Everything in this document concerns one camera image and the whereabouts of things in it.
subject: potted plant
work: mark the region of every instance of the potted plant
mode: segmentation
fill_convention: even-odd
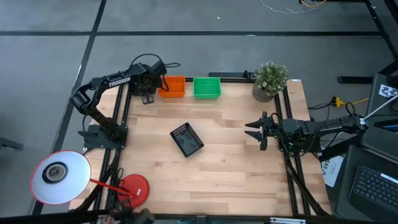
[[[268,102],[286,87],[286,66],[276,65],[272,62],[262,64],[261,68],[254,70],[256,82],[253,86],[253,97],[260,102]]]

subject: white lamp shade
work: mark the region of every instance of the white lamp shade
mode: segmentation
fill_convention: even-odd
[[[62,178],[49,182],[44,176],[54,166],[52,164],[62,164],[66,168],[60,169]],[[75,151],[60,151],[47,156],[37,165],[30,177],[30,191],[36,200],[58,205],[79,196],[87,187],[90,177],[90,163],[83,155]]]

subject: keyboard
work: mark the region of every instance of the keyboard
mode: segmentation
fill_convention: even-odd
[[[349,202],[375,221],[398,218],[398,178],[359,166]]]

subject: white paper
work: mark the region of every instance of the white paper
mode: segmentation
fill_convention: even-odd
[[[389,98],[390,96],[395,96],[397,93],[398,93],[397,89],[380,84],[379,94],[381,96]]]
[[[327,161],[322,162],[322,174],[325,184],[329,187],[334,187],[338,172],[340,171],[344,157],[336,156]]]

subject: plant pot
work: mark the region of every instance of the plant pot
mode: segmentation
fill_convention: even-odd
[[[254,99],[256,99],[260,102],[270,102],[275,96],[275,95],[265,92],[264,90],[261,90],[258,87],[257,82],[254,84],[253,90],[251,93],[253,94]]]

